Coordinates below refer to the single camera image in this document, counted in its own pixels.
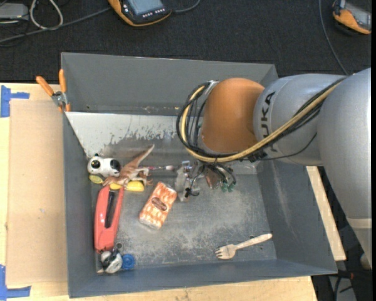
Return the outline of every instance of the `gray bin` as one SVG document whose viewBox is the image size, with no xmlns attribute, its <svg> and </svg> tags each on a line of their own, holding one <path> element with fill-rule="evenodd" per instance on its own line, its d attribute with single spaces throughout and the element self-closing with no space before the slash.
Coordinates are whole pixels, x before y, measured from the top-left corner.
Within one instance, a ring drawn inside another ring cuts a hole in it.
<svg viewBox="0 0 376 301">
<path fill-rule="evenodd" d="M 93 215 L 100 185 L 88 179 L 88 158 L 79 133 L 91 131 L 92 137 L 99 137 L 92 126 L 105 113 L 118 115 L 121 122 L 131 115 L 159 121 L 174 117 L 188 94 L 209 80 L 243 77 L 267 86 L 278 76 L 274 65 L 79 53 L 63 53 L 61 67 L 73 112 L 86 113 L 79 126 L 67 116 L 63 119 L 70 297 L 337 272 L 306 168 L 265 161 L 237 162 L 238 183 L 231 193 L 210 190 L 204 182 L 198 197 L 188 202 L 177 199 L 159 230 L 138 222 L 153 187 L 126 192 L 117 238 L 124 252 L 135 257 L 135 268 L 98 274 Z M 106 120 L 103 124 L 108 133 L 118 128 Z M 125 163 L 149 144 L 155 149 L 145 164 L 194 161 L 177 137 L 134 139 L 131 133 L 105 147 L 107 154 Z M 153 179 L 172 183 L 173 175 L 154 174 Z M 219 246 L 269 232 L 272 240 L 240 250 L 231 260 L 218 260 L 214 254 Z"/>
</svg>

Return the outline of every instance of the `orange handheld device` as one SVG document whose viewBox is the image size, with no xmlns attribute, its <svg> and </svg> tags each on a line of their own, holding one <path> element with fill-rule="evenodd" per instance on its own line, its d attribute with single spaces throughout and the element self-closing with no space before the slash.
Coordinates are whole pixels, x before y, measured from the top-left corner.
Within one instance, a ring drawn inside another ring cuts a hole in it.
<svg viewBox="0 0 376 301">
<path fill-rule="evenodd" d="M 129 25 L 139 27 L 158 23 L 171 15 L 161 0 L 107 0 Z"/>
<path fill-rule="evenodd" d="M 372 14 L 346 0 L 334 1 L 333 17 L 339 24 L 352 29 L 354 32 L 363 34 L 372 32 Z"/>
<path fill-rule="evenodd" d="M 95 251 L 99 254 L 114 248 L 123 195 L 122 187 L 114 191 L 104 186 L 99 191 L 94 220 Z"/>
</svg>

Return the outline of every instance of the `blue tape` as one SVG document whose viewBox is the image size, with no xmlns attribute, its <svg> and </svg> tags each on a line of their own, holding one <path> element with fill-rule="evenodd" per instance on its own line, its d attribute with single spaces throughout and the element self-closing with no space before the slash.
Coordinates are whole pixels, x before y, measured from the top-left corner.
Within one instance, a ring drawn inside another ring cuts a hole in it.
<svg viewBox="0 0 376 301">
<path fill-rule="evenodd" d="M 10 116 L 10 100 L 18 99 L 29 99 L 29 93 L 18 92 L 11 93 L 11 89 L 4 85 L 1 85 L 1 102 L 0 102 L 0 117 Z"/>
<path fill-rule="evenodd" d="M 7 288 L 6 267 L 0 264 L 0 301 L 6 301 L 7 298 L 29 297 L 30 292 L 30 286 L 25 288 Z"/>
</svg>

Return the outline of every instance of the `brown toy dinosaur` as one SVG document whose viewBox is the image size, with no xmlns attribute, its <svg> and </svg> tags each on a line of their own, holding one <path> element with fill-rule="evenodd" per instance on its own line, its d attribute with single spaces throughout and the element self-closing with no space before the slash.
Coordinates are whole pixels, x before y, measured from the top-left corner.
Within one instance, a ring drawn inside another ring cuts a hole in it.
<svg viewBox="0 0 376 301">
<path fill-rule="evenodd" d="M 128 164 L 125 164 L 118 177 L 109 176 L 102 183 L 103 186 L 116 183 L 123 187 L 126 187 L 129 181 L 142 181 L 144 185 L 147 183 L 147 176 L 149 174 L 148 167 L 139 167 L 139 164 L 151 153 L 155 146 L 150 146 L 147 150 L 142 152 L 139 156 L 134 158 Z"/>
</svg>

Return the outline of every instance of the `red tool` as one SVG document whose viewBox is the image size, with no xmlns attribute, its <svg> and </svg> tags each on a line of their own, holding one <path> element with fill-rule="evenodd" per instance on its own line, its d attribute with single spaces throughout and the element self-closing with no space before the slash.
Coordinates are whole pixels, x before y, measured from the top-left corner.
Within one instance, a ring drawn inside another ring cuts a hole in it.
<svg viewBox="0 0 376 301">
<path fill-rule="evenodd" d="M 99 254 L 114 248 L 123 196 L 122 187 L 114 191 L 104 186 L 99 192 L 94 224 L 95 250 Z"/>
</svg>

